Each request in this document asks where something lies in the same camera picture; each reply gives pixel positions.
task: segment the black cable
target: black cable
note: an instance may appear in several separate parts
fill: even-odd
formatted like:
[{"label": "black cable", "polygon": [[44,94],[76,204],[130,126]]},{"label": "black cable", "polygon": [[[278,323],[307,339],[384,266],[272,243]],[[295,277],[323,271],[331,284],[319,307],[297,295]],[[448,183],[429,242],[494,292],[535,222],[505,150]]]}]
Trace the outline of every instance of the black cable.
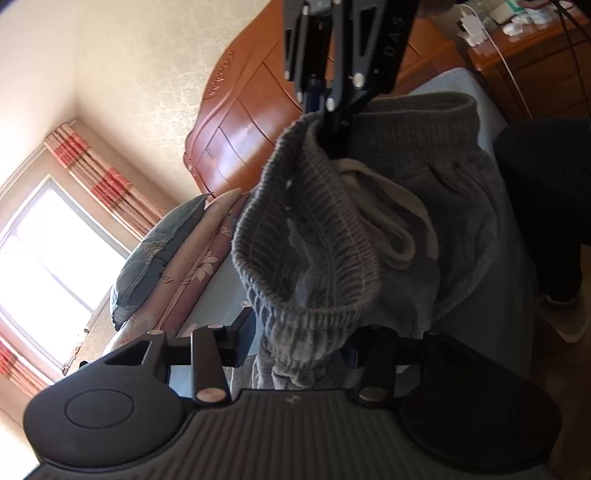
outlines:
[{"label": "black cable", "polygon": [[557,10],[558,10],[558,17],[560,18],[560,23],[562,24],[562,28],[566,35],[567,40],[569,41],[570,51],[573,55],[574,64],[577,67],[577,74],[579,75],[579,82],[581,84],[581,90],[583,91],[583,97],[585,99],[585,107],[587,107],[587,121],[589,122],[589,129],[591,130],[591,107],[589,106],[589,97],[587,96],[587,89],[585,88],[585,82],[583,79],[583,74],[581,73],[581,67],[579,65],[579,59],[577,58],[577,53],[574,50],[573,40],[570,38],[569,29],[566,28],[566,22],[564,21],[564,15],[568,17],[568,19],[577,27],[584,31],[585,36],[591,43],[591,36],[587,33],[587,31],[581,27],[581,25],[573,18],[571,14],[569,14],[566,9],[560,5],[560,2],[555,3]]},{"label": "black cable", "polygon": [[591,35],[589,35],[589,32],[587,32],[587,30],[585,30],[583,26],[574,19],[574,17],[570,14],[568,10],[565,9],[565,7],[560,5],[560,0],[551,0],[551,3],[556,7],[556,10],[558,10],[558,14],[564,14],[566,18],[568,18],[570,22],[575,27],[577,27],[577,30],[581,32],[581,34],[587,39],[587,41],[591,43]]}]

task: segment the drawstring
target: drawstring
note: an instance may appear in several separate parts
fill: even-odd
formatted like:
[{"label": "drawstring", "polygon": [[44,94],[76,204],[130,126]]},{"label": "drawstring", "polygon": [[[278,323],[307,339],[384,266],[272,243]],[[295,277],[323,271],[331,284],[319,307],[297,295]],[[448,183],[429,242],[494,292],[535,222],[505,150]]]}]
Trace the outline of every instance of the drawstring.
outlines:
[{"label": "drawstring", "polygon": [[[355,202],[361,213],[363,224],[369,237],[384,262],[392,268],[403,270],[410,266],[416,254],[413,236],[408,232],[408,225],[394,210],[380,200],[369,188],[360,183],[359,178],[365,176],[374,180],[384,194],[401,207],[419,217],[427,227],[427,257],[437,260],[439,244],[437,234],[431,223],[429,212],[414,193],[392,180],[382,177],[370,170],[364,163],[352,158],[341,158],[332,162],[347,193]],[[401,247],[396,250],[390,238],[399,240]]]}]

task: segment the striped curtain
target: striped curtain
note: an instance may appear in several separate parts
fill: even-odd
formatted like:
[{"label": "striped curtain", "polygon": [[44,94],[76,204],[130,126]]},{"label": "striped curtain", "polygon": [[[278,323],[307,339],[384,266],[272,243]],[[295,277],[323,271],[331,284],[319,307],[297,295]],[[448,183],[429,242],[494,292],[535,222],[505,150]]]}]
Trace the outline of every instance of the striped curtain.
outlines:
[{"label": "striped curtain", "polygon": [[138,239],[145,237],[164,215],[163,210],[98,156],[69,125],[56,128],[44,145],[70,175]]},{"label": "striped curtain", "polygon": [[9,379],[29,397],[37,395],[41,390],[53,383],[21,357],[1,336],[0,375]]}]

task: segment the pillow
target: pillow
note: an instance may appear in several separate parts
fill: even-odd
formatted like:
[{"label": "pillow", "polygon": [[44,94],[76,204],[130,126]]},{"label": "pillow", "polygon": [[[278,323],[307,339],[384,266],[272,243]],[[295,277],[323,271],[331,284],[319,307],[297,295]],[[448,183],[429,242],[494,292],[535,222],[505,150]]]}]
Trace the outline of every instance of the pillow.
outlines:
[{"label": "pillow", "polygon": [[230,208],[219,225],[209,249],[191,267],[184,280],[178,286],[166,311],[156,328],[171,335],[176,335],[183,323],[199,301],[205,287],[230,253],[230,246],[238,217],[246,204],[248,193],[242,195]]},{"label": "pillow", "polygon": [[210,195],[200,195],[168,212],[131,252],[111,288],[115,330],[148,298],[170,259],[201,220]]},{"label": "pillow", "polygon": [[198,257],[207,250],[211,237],[241,193],[241,189],[226,192],[207,207],[203,218],[174,254],[146,301],[129,317],[121,329],[128,333],[120,336],[111,348],[118,348],[155,328],[178,285]]}]

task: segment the dark pants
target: dark pants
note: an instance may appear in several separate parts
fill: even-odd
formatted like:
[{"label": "dark pants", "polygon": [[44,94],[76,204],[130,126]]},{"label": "dark pants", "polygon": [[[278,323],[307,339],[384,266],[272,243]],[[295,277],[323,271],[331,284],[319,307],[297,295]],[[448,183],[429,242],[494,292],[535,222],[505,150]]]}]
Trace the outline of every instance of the dark pants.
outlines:
[{"label": "dark pants", "polygon": [[495,141],[519,228],[543,293],[568,301],[579,291],[580,244],[591,243],[591,129],[587,120],[510,125]]}]

